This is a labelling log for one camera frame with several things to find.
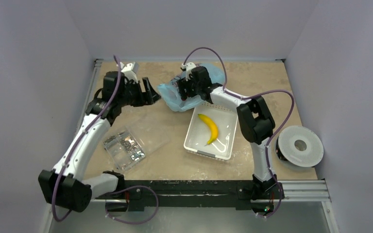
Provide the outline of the light blue plastic bag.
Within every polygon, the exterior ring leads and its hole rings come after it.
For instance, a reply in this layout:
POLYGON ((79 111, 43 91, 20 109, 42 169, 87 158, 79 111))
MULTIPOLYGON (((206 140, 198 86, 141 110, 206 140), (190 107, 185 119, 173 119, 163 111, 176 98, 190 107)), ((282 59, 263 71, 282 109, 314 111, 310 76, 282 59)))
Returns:
MULTIPOLYGON (((203 66, 208 70, 210 79, 213 83, 225 83, 224 71, 222 71, 219 67, 216 67, 215 65, 210 63, 198 63, 197 66, 203 66)), ((173 77, 169 82, 162 83, 157 86, 159 95, 166 103, 166 105, 174 112, 185 112, 204 103, 204 100, 202 100, 200 96, 181 100, 181 95, 178 92, 179 88, 176 84, 176 81, 185 77, 186 72, 182 71, 181 73, 173 77)))

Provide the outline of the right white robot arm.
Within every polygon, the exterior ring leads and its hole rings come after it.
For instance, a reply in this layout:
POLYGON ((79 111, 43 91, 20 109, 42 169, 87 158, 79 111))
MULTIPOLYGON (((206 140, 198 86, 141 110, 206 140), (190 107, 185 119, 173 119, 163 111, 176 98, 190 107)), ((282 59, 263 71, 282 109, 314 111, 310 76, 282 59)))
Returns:
POLYGON ((253 191, 258 197, 266 197, 277 181, 267 148, 275 121, 263 97, 246 97, 229 91, 223 84, 212 81, 204 66, 189 63, 182 65, 181 70, 184 75, 176 83, 182 101, 198 96, 210 104, 223 106, 237 114, 241 133, 252 148, 253 191))

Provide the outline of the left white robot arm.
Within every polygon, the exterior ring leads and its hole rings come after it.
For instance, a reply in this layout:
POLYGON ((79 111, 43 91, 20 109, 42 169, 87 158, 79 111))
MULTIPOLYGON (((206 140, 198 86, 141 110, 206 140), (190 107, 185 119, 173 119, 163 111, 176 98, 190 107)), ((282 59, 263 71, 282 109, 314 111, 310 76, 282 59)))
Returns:
POLYGON ((122 174, 104 171, 84 180, 88 163, 98 144, 122 113, 125 106, 142 107, 160 100, 149 79, 137 81, 128 71, 109 71, 103 86, 88 104, 78 133, 61 159, 50 170, 43 170, 38 182, 45 201, 53 211, 83 212, 92 199, 109 194, 118 199, 125 194, 122 174))

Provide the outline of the yellow fake banana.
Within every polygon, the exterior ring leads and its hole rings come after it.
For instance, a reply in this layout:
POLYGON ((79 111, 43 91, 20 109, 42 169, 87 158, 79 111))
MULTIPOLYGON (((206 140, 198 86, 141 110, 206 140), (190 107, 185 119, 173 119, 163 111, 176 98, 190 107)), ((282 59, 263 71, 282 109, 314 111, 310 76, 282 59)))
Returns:
POLYGON ((214 141, 216 141, 216 139, 218 138, 219 136, 219 130, 218 130, 218 127, 217 125, 215 124, 215 122, 210 118, 208 117, 207 115, 204 115, 204 114, 198 114, 198 118, 208 127, 208 129, 210 130, 210 137, 207 141, 207 145, 210 145, 212 144, 214 141))

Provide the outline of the white plastic basket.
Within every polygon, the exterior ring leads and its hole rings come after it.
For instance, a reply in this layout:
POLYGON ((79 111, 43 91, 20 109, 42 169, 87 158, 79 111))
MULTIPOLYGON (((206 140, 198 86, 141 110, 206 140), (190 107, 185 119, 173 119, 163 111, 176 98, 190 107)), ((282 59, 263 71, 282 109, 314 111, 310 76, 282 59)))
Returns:
POLYGON ((184 141, 184 148, 201 156, 218 160, 229 160, 232 155, 238 118, 227 108, 210 103, 203 103, 194 108, 192 118, 184 141), (211 132, 209 127, 199 119, 198 114, 208 116, 217 126, 219 134, 211 144, 207 144, 211 132))

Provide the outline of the clear plastic screw box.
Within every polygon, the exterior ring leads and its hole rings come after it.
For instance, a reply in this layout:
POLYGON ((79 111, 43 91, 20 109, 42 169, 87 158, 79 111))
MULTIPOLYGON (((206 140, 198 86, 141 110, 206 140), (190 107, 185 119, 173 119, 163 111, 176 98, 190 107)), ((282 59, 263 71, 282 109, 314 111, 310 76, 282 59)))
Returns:
POLYGON ((143 116, 107 134, 102 145, 115 168, 128 171, 169 141, 157 118, 143 116))

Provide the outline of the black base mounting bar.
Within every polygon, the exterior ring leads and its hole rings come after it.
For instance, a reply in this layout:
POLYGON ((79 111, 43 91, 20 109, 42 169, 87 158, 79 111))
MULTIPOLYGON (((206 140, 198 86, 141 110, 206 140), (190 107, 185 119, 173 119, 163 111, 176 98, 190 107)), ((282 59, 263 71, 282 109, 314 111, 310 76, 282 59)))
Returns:
POLYGON ((280 183, 264 188, 252 180, 126 180, 118 194, 106 193, 105 200, 122 200, 129 211, 146 207, 233 208, 269 214, 285 198, 280 183))

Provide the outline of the white filament spool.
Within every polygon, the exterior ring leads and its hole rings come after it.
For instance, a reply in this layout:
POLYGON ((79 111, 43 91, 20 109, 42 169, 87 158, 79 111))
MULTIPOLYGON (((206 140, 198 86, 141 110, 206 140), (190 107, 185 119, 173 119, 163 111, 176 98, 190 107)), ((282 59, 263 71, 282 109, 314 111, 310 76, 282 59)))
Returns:
POLYGON ((320 138, 303 126, 284 128, 275 143, 275 152, 281 163, 286 166, 306 170, 318 165, 324 156, 320 138))

